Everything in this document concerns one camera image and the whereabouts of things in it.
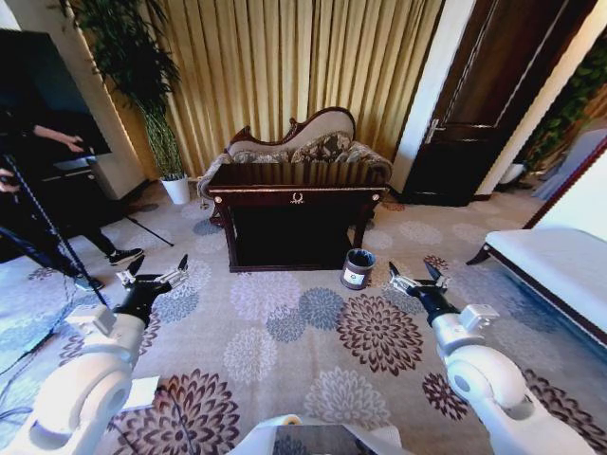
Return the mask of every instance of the leaves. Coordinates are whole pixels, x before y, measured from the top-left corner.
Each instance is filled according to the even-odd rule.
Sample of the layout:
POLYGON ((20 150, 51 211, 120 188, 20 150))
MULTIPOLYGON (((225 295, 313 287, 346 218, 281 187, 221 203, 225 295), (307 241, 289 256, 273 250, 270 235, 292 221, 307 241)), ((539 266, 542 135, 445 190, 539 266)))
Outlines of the leaves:
POLYGON ((175 136, 164 112, 171 83, 179 81, 179 72, 170 54, 162 49, 156 36, 167 17, 157 0, 59 0, 65 17, 74 13, 74 26, 89 32, 94 57, 93 71, 112 80, 113 89, 126 96, 141 110, 146 131, 162 176, 175 180, 183 176, 183 167, 175 136), (152 22, 139 14, 147 8, 152 22))
POLYGON ((603 32, 579 64, 542 121, 525 144, 525 165, 530 171, 561 149, 561 139, 607 82, 607 31, 603 32))

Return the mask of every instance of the floor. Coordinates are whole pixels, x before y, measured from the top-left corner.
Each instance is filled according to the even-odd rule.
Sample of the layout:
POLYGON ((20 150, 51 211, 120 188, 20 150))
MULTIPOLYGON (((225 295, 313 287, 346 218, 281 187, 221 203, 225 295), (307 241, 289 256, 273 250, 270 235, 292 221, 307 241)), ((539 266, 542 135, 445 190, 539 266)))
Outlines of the floor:
MULTIPOLYGON (((208 222, 209 209, 196 201, 173 206, 158 185, 137 204, 135 217, 175 247, 126 220, 106 234, 119 247, 146 249, 143 272, 170 269, 188 253, 191 276, 157 301, 135 369, 135 377, 159 374, 166 391, 153 408, 116 417, 98 453, 134 453, 129 444, 141 454, 189 453, 190 444, 195 453, 225 453, 256 423, 285 413, 366 428, 393 424, 417 454, 489 453, 485 429, 446 382, 421 306, 387 285, 389 260, 426 278, 424 258, 452 277, 455 305, 495 307, 501 317, 488 344, 520 366, 553 413, 607 453, 605 352, 495 262, 465 265, 488 231, 522 226, 539 206, 532 198, 498 193, 458 209, 382 203, 364 237, 377 266, 371 286, 358 292, 340 284, 338 271, 230 274, 224 234, 208 222)), ((120 302, 115 269, 85 239, 73 244, 90 273, 107 282, 104 296, 120 302)), ((26 258, 0 265, 0 344, 15 348, 15 340, 47 327, 66 295, 92 301, 26 258)), ((40 382, 81 348, 80 336, 61 326, 30 363, 0 376, 4 387, 26 365, 0 398, 0 412, 28 406, 40 382)), ((0 446, 16 429, 0 422, 0 446)))

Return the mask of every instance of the white bench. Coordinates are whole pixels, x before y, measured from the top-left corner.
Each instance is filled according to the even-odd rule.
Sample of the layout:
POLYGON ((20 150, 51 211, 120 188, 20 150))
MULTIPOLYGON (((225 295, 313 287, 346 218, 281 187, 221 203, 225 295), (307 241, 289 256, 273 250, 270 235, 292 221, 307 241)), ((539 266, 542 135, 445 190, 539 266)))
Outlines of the white bench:
POLYGON ((478 264, 494 257, 607 345, 607 243, 572 228, 490 232, 478 264))

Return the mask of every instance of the white wall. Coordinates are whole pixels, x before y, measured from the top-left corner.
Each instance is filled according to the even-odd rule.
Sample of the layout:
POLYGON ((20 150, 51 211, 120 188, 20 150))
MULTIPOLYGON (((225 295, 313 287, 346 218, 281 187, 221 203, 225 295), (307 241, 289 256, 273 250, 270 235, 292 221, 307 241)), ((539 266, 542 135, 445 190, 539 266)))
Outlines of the white wall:
POLYGON ((607 153, 569 189, 534 228, 575 228, 607 242, 607 153))
POLYGON ((6 14, 8 5, 12 18, 16 18, 22 30, 42 31, 50 35, 65 66, 83 95, 86 104, 97 122, 107 145, 109 155, 97 157, 95 167, 100 184, 111 198, 121 198, 144 180, 135 150, 124 130, 114 103, 111 101, 101 77, 91 70, 92 55, 82 34, 57 10, 47 7, 42 0, 0 0, 0 27, 10 24, 6 14))
POLYGON ((430 123, 434 106, 447 78, 451 62, 462 38, 466 24, 474 7, 474 0, 446 0, 432 39, 428 60, 419 81, 411 112, 407 118, 398 150, 390 186, 398 192, 414 164, 426 128, 430 123))
POLYGON ((607 27, 607 0, 598 0, 586 17, 578 33, 552 70, 542 90, 529 106, 506 146, 493 164, 477 194, 491 194, 508 166, 523 148, 531 133, 542 119, 554 99, 565 86, 599 34, 607 27))

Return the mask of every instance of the sneaker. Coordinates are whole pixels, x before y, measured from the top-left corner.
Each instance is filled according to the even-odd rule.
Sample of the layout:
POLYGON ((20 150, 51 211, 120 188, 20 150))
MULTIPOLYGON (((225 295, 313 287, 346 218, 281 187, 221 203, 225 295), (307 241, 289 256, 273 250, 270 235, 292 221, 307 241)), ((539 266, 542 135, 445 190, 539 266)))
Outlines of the sneaker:
POLYGON ((84 275, 78 275, 74 277, 74 284, 76 284, 82 291, 93 292, 95 289, 101 289, 104 284, 97 280, 96 278, 91 277, 91 283, 84 277, 84 275))
POLYGON ((143 250, 141 248, 135 249, 117 249, 114 251, 114 254, 108 256, 107 259, 110 260, 111 265, 118 265, 122 263, 126 263, 133 261, 143 254, 143 250))

